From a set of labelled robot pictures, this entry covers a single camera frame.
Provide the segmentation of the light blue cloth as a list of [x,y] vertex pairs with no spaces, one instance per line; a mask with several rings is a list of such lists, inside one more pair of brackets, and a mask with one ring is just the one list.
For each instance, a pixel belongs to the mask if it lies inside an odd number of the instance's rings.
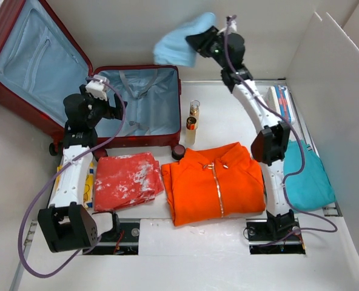
[[194,67],[196,51],[187,43],[186,37],[206,32],[215,25],[215,20],[214,13],[206,12],[163,36],[153,49],[154,64]]

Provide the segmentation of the small gold cap bottle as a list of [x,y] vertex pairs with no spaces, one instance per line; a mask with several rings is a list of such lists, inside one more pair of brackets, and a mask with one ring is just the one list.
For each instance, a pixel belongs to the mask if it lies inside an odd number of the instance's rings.
[[193,100],[190,102],[189,115],[198,119],[200,115],[200,102],[198,100]]

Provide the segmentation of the yellow cartoon cloth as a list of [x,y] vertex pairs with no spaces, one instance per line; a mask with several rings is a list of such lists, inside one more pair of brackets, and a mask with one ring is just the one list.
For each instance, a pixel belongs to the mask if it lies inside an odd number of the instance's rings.
[[[59,190],[59,182],[61,177],[62,175],[59,175],[55,180],[52,190],[53,198],[56,196],[56,193]],[[86,209],[93,207],[93,183],[94,183],[94,163],[91,162],[89,164],[89,169],[87,171],[84,194],[83,194],[83,205]]]

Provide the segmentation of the white first aid box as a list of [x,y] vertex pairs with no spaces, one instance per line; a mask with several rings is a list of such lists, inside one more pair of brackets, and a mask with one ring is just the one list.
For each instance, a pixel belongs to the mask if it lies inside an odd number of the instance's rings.
[[292,125],[295,124],[296,116],[294,113],[292,100],[287,86],[270,86],[264,97],[264,100],[270,109],[280,114]]

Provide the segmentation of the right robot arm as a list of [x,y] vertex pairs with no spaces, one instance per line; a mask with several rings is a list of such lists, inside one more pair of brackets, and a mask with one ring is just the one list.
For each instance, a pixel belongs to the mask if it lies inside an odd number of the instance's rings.
[[267,195],[266,232],[269,240],[281,239],[296,226],[294,212],[284,190],[283,162],[289,143],[290,125],[273,114],[260,95],[253,77],[243,62],[244,38],[226,35],[214,26],[203,33],[185,37],[190,47],[204,58],[221,66],[221,78],[231,94],[246,110],[257,136],[250,150],[260,163]]

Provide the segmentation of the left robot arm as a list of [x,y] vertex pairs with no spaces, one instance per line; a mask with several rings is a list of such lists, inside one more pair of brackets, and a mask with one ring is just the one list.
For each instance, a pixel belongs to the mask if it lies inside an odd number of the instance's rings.
[[92,78],[80,92],[63,100],[67,120],[62,141],[63,161],[55,194],[38,222],[51,252],[88,249],[98,242],[95,220],[84,207],[84,189],[93,152],[99,149],[96,125],[103,119],[122,120],[125,104],[107,97],[109,84]]

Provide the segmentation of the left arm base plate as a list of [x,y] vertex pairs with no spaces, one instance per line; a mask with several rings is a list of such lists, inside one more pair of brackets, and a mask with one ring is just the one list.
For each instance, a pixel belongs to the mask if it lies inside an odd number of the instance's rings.
[[98,245],[88,251],[84,249],[83,255],[137,255],[139,250],[139,219],[121,219],[119,231],[106,232],[102,235]]

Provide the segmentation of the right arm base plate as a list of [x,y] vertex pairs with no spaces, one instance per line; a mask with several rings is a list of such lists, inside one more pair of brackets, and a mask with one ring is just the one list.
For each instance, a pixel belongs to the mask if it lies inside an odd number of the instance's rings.
[[264,219],[247,220],[243,236],[248,240],[251,255],[305,255],[303,238],[295,228],[273,236]]

